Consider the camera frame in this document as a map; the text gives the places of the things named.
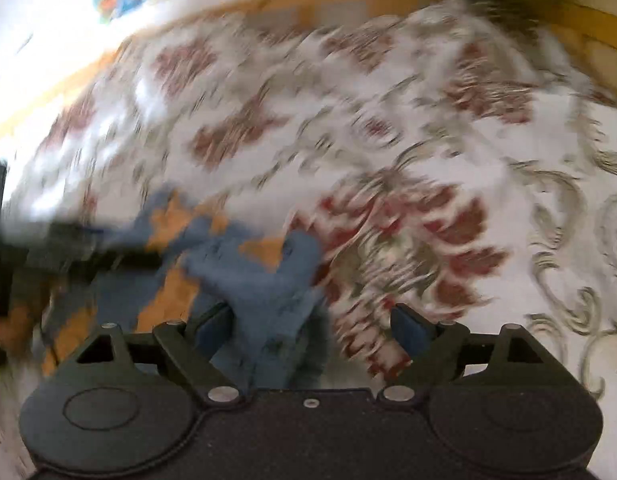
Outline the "white floral bedspread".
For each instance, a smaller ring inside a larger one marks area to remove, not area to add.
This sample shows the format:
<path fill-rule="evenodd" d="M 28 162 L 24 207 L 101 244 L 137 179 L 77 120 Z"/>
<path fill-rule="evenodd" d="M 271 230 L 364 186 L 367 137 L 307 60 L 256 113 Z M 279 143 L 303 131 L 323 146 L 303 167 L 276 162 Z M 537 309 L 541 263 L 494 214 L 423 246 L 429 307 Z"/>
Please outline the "white floral bedspread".
<path fill-rule="evenodd" d="M 443 0 L 310 30 L 198 18 L 125 44 L 0 141 L 6 208 L 115 224 L 159 188 L 258 233 L 310 232 L 341 350 L 407 365 L 397 302 L 525 325 L 617 398 L 617 97 L 516 10 Z"/>

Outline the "blue pants orange truck print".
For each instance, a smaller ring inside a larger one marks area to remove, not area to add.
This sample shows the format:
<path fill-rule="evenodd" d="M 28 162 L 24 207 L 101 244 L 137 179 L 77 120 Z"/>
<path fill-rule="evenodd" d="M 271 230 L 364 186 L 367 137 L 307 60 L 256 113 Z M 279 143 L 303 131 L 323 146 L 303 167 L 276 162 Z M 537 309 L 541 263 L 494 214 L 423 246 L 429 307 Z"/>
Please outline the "blue pants orange truck print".
<path fill-rule="evenodd" d="M 325 295 L 314 277 L 321 249 L 290 231 L 261 238 L 171 190 L 153 194 L 133 222 L 101 235 L 115 252 L 155 250 L 153 270 L 99 273 L 61 295 L 34 350 L 44 375 L 110 322 L 131 334 L 192 322 L 219 304 L 234 317 L 213 365 L 242 388 L 314 388 L 330 352 Z"/>

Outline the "wooden bed frame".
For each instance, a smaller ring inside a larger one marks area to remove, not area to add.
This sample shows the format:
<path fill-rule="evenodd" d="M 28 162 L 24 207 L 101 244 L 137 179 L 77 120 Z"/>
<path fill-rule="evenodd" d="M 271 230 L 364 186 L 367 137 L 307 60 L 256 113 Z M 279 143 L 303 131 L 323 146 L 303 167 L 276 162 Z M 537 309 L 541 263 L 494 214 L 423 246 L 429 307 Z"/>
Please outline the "wooden bed frame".
<path fill-rule="evenodd" d="M 44 70 L 40 86 L 32 88 L 32 70 L 14 86 L 13 110 L 0 119 L 0 140 L 11 136 L 36 110 L 55 102 L 70 105 L 99 72 L 111 65 L 134 38 L 153 37 L 198 18 L 243 14 L 267 18 L 286 14 L 289 23 L 307 30 L 339 23 L 345 3 L 359 6 L 362 18 L 405 16 L 438 0 L 231 0 L 218 6 L 193 6 L 177 18 L 158 20 L 151 12 L 141 24 L 124 32 L 107 26 L 104 37 L 71 51 L 53 47 L 34 62 Z M 566 51 L 591 76 L 617 95 L 617 0 L 520 0 L 537 20 L 564 42 Z"/>

